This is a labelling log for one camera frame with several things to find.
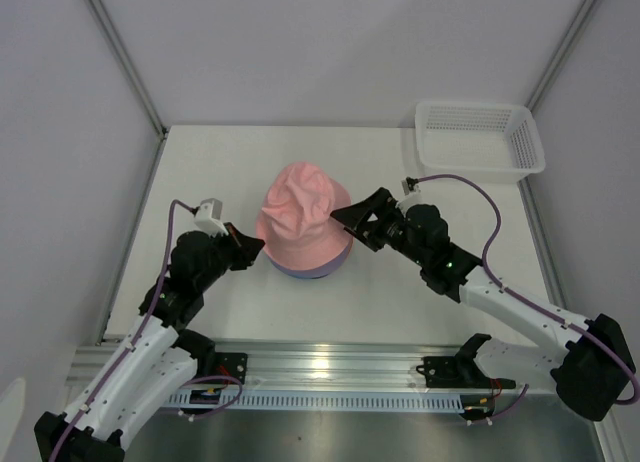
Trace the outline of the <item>pink bucket hat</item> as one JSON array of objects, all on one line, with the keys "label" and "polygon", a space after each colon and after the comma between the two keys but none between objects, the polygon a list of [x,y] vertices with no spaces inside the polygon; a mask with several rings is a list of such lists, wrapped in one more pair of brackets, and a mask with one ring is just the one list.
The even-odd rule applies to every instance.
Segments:
[{"label": "pink bucket hat", "polygon": [[352,237],[330,216],[350,204],[347,190],[320,167],[295,162],[269,187],[256,219],[256,235],[276,263],[313,269],[352,245]]}]

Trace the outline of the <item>purple bucket hat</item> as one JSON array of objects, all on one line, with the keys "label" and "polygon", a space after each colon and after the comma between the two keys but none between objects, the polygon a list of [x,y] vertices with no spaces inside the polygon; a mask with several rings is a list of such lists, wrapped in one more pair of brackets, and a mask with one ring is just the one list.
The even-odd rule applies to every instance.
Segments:
[{"label": "purple bucket hat", "polygon": [[269,258],[269,261],[276,269],[278,269],[280,272],[284,274],[290,274],[290,273],[303,273],[303,274],[314,274],[314,275],[326,274],[328,276],[333,272],[335,272],[336,270],[338,270],[344,264],[344,262],[347,260],[351,252],[351,248],[352,248],[352,245],[347,246],[338,256],[336,256],[326,264],[323,264],[322,266],[319,266],[313,269],[308,269],[308,270],[297,270],[297,269],[286,268],[276,263],[271,258]]}]

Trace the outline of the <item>blue bucket hat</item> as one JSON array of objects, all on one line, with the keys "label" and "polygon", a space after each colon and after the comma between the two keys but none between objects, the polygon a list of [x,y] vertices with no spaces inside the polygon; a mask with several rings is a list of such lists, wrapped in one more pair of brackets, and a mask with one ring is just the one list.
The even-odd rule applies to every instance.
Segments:
[{"label": "blue bucket hat", "polygon": [[324,277],[326,277],[327,275],[314,275],[314,274],[303,274],[303,273],[290,273],[290,274],[286,274],[290,277],[293,277],[294,279],[298,279],[298,280],[319,280],[322,279]]}]

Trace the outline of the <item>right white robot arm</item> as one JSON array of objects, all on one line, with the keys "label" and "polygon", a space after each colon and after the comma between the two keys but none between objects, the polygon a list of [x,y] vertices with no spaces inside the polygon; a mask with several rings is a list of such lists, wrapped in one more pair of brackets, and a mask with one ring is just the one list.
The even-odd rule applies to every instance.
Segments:
[{"label": "right white robot arm", "polygon": [[510,344],[477,333],[453,356],[424,358],[416,370],[427,387],[554,391],[574,413],[601,421],[637,388],[635,365],[620,325],[600,314],[589,319],[507,287],[486,257],[451,241],[439,210],[428,204],[402,208],[385,188],[336,209],[331,217],[374,252],[390,247],[414,262],[438,295],[488,314],[528,339]]}]

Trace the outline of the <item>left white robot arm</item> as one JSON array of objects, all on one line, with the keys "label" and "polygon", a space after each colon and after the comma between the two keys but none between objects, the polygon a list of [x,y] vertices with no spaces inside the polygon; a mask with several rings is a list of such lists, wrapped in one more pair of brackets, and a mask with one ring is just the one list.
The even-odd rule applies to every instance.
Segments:
[{"label": "left white robot arm", "polygon": [[214,342],[189,329],[205,292],[229,271],[251,267],[263,240],[223,223],[214,234],[169,235],[154,286],[118,348],[60,414],[44,413],[34,433],[44,461],[121,461],[165,401],[189,385],[240,387],[217,362]]}]

